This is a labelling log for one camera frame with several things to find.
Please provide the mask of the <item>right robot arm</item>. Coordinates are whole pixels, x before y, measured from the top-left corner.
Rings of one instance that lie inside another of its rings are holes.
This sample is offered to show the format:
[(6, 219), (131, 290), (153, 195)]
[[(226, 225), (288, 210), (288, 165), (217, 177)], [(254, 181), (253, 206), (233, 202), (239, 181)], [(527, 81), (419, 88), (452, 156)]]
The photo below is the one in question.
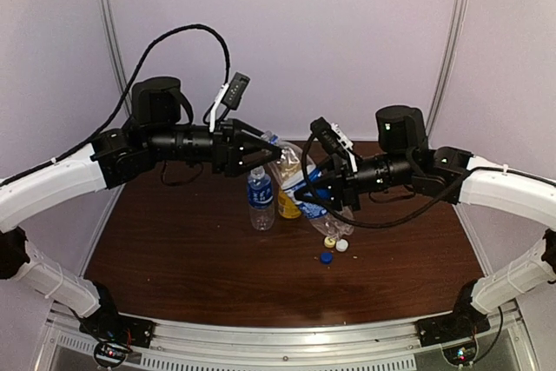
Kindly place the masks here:
[(391, 105), (375, 114), (381, 154), (362, 158), (341, 130), (320, 117), (310, 124), (310, 141), (327, 152), (318, 164), (322, 175), (303, 168), (303, 186), (295, 199), (322, 206), (350, 223), (341, 210), (361, 207), (360, 195), (409, 187), (429, 202), (398, 220), (369, 223), (368, 229), (390, 229), (425, 213), (437, 202), (478, 205), (538, 222), (546, 232), (525, 254), (492, 275), (465, 285), (445, 321), (453, 337), (465, 336), (479, 321), (517, 295), (555, 282), (555, 182), (510, 169), (453, 147), (431, 149), (420, 109)]

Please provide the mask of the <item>yellow drink bottle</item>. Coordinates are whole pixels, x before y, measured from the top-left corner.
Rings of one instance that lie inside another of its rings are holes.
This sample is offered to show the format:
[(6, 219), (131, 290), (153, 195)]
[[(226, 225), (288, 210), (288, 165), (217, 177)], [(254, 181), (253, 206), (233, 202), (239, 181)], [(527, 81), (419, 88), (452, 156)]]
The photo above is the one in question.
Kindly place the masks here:
[(301, 211), (292, 200), (293, 187), (301, 178), (301, 161), (299, 150), (291, 144), (282, 148), (281, 160), (278, 163), (280, 191), (278, 196), (279, 214), (286, 220), (294, 220), (301, 216)]

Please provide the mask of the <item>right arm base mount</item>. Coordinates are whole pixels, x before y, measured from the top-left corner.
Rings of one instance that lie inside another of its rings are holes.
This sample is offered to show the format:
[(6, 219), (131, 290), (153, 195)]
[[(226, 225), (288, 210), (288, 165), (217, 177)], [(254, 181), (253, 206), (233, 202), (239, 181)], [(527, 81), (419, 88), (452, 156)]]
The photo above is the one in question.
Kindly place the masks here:
[(420, 319), (415, 323), (422, 347), (470, 338), (491, 328), (487, 316), (471, 305), (476, 283), (477, 280), (473, 280), (461, 288), (450, 313)]

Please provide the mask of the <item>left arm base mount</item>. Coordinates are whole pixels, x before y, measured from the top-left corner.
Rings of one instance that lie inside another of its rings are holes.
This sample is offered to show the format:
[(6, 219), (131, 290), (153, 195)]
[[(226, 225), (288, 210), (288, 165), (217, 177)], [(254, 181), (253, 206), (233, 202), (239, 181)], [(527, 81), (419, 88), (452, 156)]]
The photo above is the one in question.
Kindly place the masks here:
[(155, 323), (129, 315), (122, 315), (108, 288), (93, 282), (99, 296), (100, 307), (92, 315), (79, 318), (79, 331), (98, 340), (118, 342), (125, 346), (149, 348)]

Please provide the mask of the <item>pale yellow bottle cap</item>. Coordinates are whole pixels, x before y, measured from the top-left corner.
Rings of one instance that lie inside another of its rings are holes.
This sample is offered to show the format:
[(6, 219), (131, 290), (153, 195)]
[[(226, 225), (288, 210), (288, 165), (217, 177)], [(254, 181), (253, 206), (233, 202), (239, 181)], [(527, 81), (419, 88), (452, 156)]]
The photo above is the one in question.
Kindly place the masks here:
[(328, 249), (334, 249), (336, 247), (337, 241), (331, 237), (326, 237), (324, 239), (324, 245)]

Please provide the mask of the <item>blue label bottle white cap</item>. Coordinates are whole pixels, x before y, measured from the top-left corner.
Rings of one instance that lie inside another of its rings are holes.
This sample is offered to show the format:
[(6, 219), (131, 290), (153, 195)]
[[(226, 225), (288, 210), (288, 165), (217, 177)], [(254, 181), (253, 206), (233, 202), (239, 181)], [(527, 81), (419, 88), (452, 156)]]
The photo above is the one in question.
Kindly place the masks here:
[(267, 231), (275, 222), (273, 184), (263, 166), (252, 169), (248, 175), (249, 217), (254, 229)]

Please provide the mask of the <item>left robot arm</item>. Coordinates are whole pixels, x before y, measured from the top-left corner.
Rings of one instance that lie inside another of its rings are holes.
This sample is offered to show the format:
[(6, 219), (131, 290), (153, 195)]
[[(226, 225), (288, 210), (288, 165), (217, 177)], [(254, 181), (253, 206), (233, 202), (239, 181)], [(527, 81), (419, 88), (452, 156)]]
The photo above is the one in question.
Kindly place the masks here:
[(262, 131), (240, 120), (211, 116), (206, 125), (182, 124), (183, 115), (194, 114), (175, 77), (139, 82), (131, 95), (132, 113), (120, 129), (103, 130), (68, 156), (1, 182), (2, 279), (24, 282), (62, 303), (107, 340), (125, 330), (108, 289), (45, 255), (21, 223), (62, 202), (130, 182), (159, 162), (208, 163), (215, 174), (237, 177), (281, 156)]

